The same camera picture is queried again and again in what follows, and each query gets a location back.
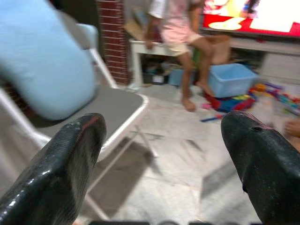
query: blue storage bin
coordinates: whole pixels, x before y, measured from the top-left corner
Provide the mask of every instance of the blue storage bin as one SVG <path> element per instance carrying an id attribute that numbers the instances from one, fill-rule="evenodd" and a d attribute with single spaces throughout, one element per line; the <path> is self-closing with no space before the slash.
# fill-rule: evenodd
<path id="1" fill-rule="evenodd" d="M 169 84 L 174 86 L 181 86 L 181 79 L 183 75 L 183 69 L 175 69 L 169 75 Z M 192 72 L 192 79 L 190 85 L 193 84 L 195 80 L 195 71 Z"/>
<path id="2" fill-rule="evenodd" d="M 226 98 L 247 94 L 257 78 L 241 64 L 218 65 L 210 69 L 209 85 L 216 98 Z"/>

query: gray chair seat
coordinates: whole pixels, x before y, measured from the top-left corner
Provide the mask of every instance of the gray chair seat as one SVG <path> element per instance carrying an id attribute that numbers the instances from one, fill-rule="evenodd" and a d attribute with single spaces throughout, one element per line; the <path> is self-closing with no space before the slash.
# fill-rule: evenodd
<path id="1" fill-rule="evenodd" d="M 39 132 L 52 138 L 64 125 L 84 114 L 99 113 L 105 118 L 107 125 L 106 139 L 109 139 L 135 111 L 143 107 L 143 104 L 144 99 L 140 95 L 100 86 L 96 96 L 84 108 L 66 120 L 49 121 L 36 116 L 31 118 L 30 121 Z"/>

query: shorts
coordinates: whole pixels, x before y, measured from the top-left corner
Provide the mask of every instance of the shorts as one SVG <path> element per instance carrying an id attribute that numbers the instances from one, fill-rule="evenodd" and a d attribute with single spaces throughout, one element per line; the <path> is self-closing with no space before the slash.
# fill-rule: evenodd
<path id="1" fill-rule="evenodd" d="M 202 36 L 196 33 L 192 33 L 188 36 L 185 43 L 166 43 L 166 46 L 171 51 L 171 55 L 177 57 L 184 53 L 189 53 L 190 49 L 188 46 L 199 38 L 202 38 Z"/>

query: folding chair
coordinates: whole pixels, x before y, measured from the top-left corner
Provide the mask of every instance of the folding chair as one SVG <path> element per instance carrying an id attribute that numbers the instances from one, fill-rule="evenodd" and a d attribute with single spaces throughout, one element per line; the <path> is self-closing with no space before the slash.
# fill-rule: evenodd
<path id="1" fill-rule="evenodd" d="M 40 149 L 50 141 L 60 128 L 76 118 L 86 113 L 102 114 L 107 124 L 107 135 L 97 161 L 106 158 L 127 134 L 135 128 L 136 132 L 134 135 L 118 152 L 105 170 L 97 176 L 96 180 L 90 185 L 85 197 L 86 202 L 100 218 L 109 220 L 105 212 L 92 199 L 90 192 L 128 149 L 137 135 L 141 136 L 152 156 L 158 156 L 138 126 L 138 122 L 146 113 L 149 100 L 145 96 L 118 89 L 116 82 L 96 50 L 95 40 L 97 40 L 98 34 L 94 27 L 77 24 L 75 20 L 63 13 L 61 13 L 61 18 L 69 33 L 73 35 L 82 49 L 90 54 L 94 64 L 100 70 L 100 74 L 107 81 L 109 87 L 98 84 L 96 96 L 86 106 L 63 121 L 48 121 L 39 116 L 27 118 L 3 88 L 0 88 L 0 111 L 5 112 L 5 115 L 18 125 L 19 132 L 31 139 Z"/>

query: child's hand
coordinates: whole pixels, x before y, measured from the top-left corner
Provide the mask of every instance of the child's hand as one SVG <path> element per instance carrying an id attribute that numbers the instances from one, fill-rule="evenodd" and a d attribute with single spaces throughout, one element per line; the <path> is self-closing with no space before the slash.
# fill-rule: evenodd
<path id="1" fill-rule="evenodd" d="M 149 39 L 145 40 L 145 44 L 146 44 L 146 48 L 148 50 L 151 50 L 153 48 L 153 46 L 154 46 L 154 43 L 152 42 L 152 40 L 149 40 Z"/>

